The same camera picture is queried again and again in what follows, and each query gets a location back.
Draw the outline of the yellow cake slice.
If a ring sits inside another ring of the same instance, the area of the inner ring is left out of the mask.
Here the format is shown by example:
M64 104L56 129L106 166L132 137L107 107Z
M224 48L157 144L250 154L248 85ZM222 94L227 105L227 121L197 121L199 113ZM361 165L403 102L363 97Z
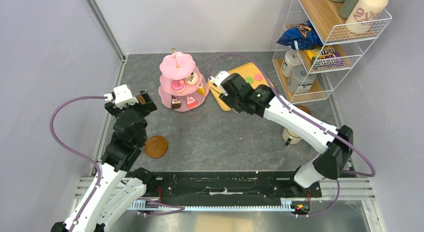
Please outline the yellow cake slice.
M206 87L202 82L199 83L196 91L202 96L206 96L206 94L207 94L206 93Z

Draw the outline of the white jar upper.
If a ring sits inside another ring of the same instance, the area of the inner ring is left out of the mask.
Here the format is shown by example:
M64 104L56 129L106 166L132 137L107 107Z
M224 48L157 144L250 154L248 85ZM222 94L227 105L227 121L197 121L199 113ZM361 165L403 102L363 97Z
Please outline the white jar upper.
M290 49L286 51L281 65L282 74L289 78L294 68L303 66L302 60L296 50Z

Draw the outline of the green macaron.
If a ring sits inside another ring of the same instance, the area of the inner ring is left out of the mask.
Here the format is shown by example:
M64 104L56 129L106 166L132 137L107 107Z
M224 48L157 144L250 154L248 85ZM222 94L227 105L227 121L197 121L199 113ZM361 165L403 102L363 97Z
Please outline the green macaron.
M245 78L245 81L249 84L252 84L252 83L254 83L255 80L254 80L253 77L248 76L248 77Z

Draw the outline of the pink three-tier cake stand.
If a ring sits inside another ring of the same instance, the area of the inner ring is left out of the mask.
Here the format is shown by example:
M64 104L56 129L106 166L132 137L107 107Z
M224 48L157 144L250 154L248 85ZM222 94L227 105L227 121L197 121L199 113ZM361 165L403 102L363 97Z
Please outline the pink three-tier cake stand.
M163 58L159 69L158 93L165 107L187 112L204 103L210 88L190 54L173 48Z

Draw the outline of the blue snack bag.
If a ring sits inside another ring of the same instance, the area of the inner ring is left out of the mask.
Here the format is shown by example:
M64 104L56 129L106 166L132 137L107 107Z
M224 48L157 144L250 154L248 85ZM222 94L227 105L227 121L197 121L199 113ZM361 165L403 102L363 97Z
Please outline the blue snack bag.
M287 29L276 43L297 51L311 50L324 45L310 20Z

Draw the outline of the cream labelled bottle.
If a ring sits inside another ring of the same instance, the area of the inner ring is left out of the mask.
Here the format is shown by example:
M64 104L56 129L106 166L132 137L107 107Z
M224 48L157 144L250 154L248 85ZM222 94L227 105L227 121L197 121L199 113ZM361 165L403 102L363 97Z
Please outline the cream labelled bottle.
M358 0L345 24L353 34L364 34L388 5L389 0Z

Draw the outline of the pink frosted donut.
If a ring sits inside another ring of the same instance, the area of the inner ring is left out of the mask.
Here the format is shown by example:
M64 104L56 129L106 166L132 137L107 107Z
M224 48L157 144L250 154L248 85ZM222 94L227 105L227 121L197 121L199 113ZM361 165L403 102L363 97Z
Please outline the pink frosted donut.
M173 80L170 84L170 88L175 93L181 93L186 89L186 83L183 79Z

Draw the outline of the metal serving tongs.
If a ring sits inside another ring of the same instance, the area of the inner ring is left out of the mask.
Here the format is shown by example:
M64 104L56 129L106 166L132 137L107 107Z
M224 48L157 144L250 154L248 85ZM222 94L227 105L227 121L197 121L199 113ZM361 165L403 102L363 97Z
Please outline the metal serving tongs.
M220 90L219 87L211 85L209 88L212 90L212 93L217 97L219 97L222 94L222 91Z

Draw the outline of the red strawberry cake slice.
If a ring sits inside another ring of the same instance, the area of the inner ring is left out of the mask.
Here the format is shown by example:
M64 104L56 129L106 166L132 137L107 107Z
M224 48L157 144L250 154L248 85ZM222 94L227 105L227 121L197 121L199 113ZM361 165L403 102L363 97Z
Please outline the red strawberry cake slice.
M197 100L194 97L187 96L186 97L186 104L187 104L187 108L189 110L191 110L191 109L195 108L198 105L198 102L197 102Z

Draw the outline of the chocolate cake slice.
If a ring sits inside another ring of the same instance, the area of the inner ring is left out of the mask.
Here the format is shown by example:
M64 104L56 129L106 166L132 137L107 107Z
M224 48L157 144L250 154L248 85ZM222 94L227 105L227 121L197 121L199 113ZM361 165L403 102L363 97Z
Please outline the chocolate cake slice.
M177 110L181 108L182 102L172 95L170 100L170 105L171 105L171 109Z

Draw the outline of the white chocolate-drizzle donut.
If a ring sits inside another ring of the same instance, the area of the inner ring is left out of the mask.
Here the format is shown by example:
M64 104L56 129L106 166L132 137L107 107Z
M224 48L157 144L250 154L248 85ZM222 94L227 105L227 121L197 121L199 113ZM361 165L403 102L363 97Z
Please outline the white chocolate-drizzle donut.
M192 72L189 76L184 79L184 82L191 86L195 85L199 81L199 76L196 72Z

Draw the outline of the beige mug right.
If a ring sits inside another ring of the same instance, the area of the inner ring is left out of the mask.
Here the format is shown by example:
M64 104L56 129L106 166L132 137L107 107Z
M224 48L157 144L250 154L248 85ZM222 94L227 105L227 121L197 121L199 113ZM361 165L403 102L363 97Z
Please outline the beige mug right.
M284 128L282 138L286 146L295 145L302 141L302 138L299 135L287 128Z

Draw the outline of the brown saucer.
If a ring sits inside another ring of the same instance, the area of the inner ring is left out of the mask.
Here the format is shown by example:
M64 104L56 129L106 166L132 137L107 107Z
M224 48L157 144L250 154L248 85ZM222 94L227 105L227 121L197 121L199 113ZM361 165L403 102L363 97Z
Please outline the brown saucer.
M167 139L161 135L155 135L146 141L144 152L152 159L159 159L167 153L168 148L169 143Z
M312 115L312 112L307 108L307 107L305 107L305 106L303 106L303 105L297 105L296 106L298 109L300 109L301 111L303 111L303 112L305 112L305 113L307 113L307 114L309 114L309 115Z
M141 104L144 105L146 103L144 97L141 94L138 94L136 97L137 101Z

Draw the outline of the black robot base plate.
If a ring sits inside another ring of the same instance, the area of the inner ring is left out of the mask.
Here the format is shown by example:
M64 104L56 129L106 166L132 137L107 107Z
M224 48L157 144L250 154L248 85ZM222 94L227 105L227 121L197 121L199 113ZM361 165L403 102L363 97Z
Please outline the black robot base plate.
M294 171L160 171L142 167L128 178L147 185L145 197L172 206L276 206L281 199L322 197L318 182L302 188Z

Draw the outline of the grey jar lower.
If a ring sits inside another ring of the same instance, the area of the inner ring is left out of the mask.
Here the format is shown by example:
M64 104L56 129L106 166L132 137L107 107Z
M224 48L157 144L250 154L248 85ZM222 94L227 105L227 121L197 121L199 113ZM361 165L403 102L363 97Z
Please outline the grey jar lower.
M288 90L293 94L307 93L311 89L316 77L316 74L308 73L302 65L295 66L288 78Z

